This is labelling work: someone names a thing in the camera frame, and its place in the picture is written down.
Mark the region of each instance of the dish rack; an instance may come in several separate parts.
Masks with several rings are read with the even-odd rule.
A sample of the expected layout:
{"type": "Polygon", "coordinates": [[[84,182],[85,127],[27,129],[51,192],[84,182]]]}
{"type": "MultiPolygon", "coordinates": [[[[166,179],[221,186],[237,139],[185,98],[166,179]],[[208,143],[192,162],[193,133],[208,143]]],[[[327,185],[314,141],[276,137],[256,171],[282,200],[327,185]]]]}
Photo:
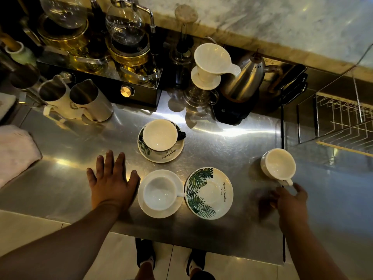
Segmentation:
{"type": "Polygon", "coordinates": [[[296,115],[299,144],[316,141],[320,145],[373,157],[373,105],[360,102],[356,80],[353,76],[353,70],[360,64],[372,46],[373,44],[368,47],[356,65],[298,103],[296,115]],[[356,100],[322,92],[326,87],[348,73],[351,73],[356,100]],[[315,138],[304,140],[302,136],[305,136],[306,131],[301,128],[300,110],[302,104],[307,100],[312,100],[313,103],[315,138]]]}

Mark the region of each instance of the kettle base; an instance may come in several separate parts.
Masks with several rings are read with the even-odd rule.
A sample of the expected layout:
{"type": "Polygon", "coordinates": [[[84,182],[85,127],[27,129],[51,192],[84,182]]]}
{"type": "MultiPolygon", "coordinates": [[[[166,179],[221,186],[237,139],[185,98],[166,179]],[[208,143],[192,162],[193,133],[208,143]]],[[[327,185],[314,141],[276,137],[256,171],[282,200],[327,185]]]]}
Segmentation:
{"type": "Polygon", "coordinates": [[[259,100],[259,89],[244,103],[236,103],[220,94],[218,102],[212,106],[215,119],[228,125],[237,126],[250,114],[259,100]]]}

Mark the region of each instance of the glass globe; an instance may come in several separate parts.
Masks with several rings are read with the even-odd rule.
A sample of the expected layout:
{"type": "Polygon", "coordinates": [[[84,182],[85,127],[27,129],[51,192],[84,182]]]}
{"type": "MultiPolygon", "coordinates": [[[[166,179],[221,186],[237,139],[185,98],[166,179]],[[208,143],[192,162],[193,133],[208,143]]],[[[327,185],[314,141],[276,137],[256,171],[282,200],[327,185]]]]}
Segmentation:
{"type": "Polygon", "coordinates": [[[45,14],[63,28],[80,28],[86,24],[87,8],[81,0],[40,0],[45,14]]]}
{"type": "Polygon", "coordinates": [[[112,38],[120,44],[132,46],[145,35],[144,21],[131,8],[111,6],[106,14],[106,28],[112,38]]]}

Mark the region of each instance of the black shoe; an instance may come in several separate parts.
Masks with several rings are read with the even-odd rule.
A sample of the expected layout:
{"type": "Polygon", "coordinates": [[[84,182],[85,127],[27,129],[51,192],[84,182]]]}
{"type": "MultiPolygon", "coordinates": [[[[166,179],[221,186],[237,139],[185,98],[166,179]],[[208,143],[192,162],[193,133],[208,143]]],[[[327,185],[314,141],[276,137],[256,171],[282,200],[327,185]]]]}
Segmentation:
{"type": "Polygon", "coordinates": [[[140,263],[153,257],[153,270],[156,267],[156,252],[153,249],[153,242],[150,240],[143,240],[136,238],[136,250],[137,250],[137,266],[140,268],[140,263]]]}
{"type": "Polygon", "coordinates": [[[205,256],[206,256],[206,251],[204,250],[199,250],[199,249],[192,249],[191,254],[189,255],[188,262],[186,264],[186,274],[189,276],[189,266],[192,260],[197,264],[202,270],[205,269],[205,256]]]}

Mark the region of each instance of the person's right arm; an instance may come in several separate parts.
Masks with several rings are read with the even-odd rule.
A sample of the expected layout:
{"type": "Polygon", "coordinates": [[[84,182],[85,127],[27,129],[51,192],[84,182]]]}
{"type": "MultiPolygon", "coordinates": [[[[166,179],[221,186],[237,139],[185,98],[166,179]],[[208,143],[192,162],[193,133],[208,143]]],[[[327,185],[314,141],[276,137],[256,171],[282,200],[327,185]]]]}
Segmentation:
{"type": "Polygon", "coordinates": [[[307,193],[298,184],[291,195],[285,188],[276,189],[280,228],[301,280],[348,280],[308,226],[307,193]]]}

